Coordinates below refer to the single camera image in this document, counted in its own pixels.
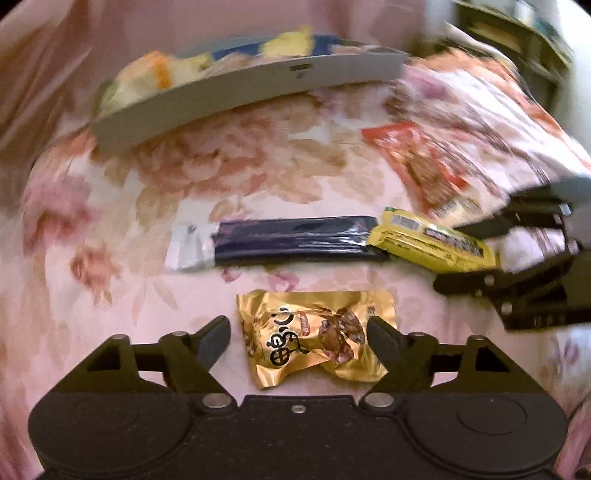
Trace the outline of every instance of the screw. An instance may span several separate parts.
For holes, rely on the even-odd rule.
[[[510,301],[504,301],[501,305],[501,314],[511,315],[511,312],[513,312],[513,304]]]
[[[587,479],[591,478],[591,466],[584,466],[584,467],[579,468],[576,471],[574,477],[577,480],[587,480]]]
[[[560,204],[560,213],[562,213],[562,215],[564,215],[565,217],[570,216],[570,214],[572,213],[570,211],[570,207],[568,203],[561,203]]]
[[[394,398],[389,393],[374,392],[366,395],[365,403],[373,408],[386,408],[394,403]]]
[[[226,408],[232,403],[232,397],[225,393],[208,393],[203,397],[203,405],[208,408]]]
[[[569,253],[571,255],[576,255],[579,253],[579,244],[577,243],[576,240],[569,240],[567,247],[568,247]]]
[[[303,405],[292,405],[291,411],[293,413],[304,413],[306,411],[306,407]]]

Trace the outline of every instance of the navy blue snack bar wrapper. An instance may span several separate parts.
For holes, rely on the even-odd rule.
[[[244,220],[179,225],[168,247],[168,270],[286,261],[387,260],[365,245],[377,219],[370,216]]]

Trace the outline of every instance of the yellow snack wrapper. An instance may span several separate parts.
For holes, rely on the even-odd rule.
[[[396,327],[394,298],[387,291],[238,295],[238,312],[252,377],[274,387],[292,372],[314,365],[339,378],[377,382],[386,369],[367,343],[368,319]]]
[[[499,255],[484,242],[392,207],[386,207],[366,244],[437,273],[500,268]]]
[[[302,27],[296,32],[285,32],[278,37],[263,43],[260,48],[266,59],[281,57],[307,57],[314,49],[314,38],[310,27]]]

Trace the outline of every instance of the packaged snack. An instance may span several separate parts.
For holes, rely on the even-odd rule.
[[[289,260],[385,261],[383,252],[365,245],[377,224],[374,217],[345,216],[178,225],[165,264],[185,271]]]
[[[396,327],[394,298],[386,291],[239,295],[238,312],[252,377],[274,387],[292,372],[314,365],[339,378],[375,382],[386,374],[367,343],[374,315]]]
[[[484,242],[392,207],[367,243],[437,273],[500,268],[499,255]]]
[[[439,142],[413,122],[361,130],[364,138],[387,153],[387,158],[406,188],[418,200],[423,213],[461,194],[467,182],[460,166]]]

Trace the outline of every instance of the bed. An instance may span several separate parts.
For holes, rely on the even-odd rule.
[[[414,82],[414,96],[400,82],[334,87],[200,119],[126,154],[102,155],[88,127],[44,150],[19,211],[3,213],[0,225],[2,480],[41,471],[27,436],[30,409],[110,335],[150,343],[227,315],[232,340],[212,373],[239,402],[255,393],[236,295],[256,288],[388,290],[404,333],[446,343],[489,336],[571,417],[560,474],[572,478],[591,463],[589,327],[508,334],[486,303],[437,295],[433,274],[403,260],[164,271],[171,228],[182,222],[415,209],[385,157],[363,141],[364,127],[410,119],[455,145],[473,167],[481,216],[508,191],[591,169],[583,148],[496,60],[452,49],[411,64],[403,80]],[[503,265],[515,268],[563,248],[544,231],[515,231],[498,246]],[[367,388],[313,368],[263,393],[358,398]]]

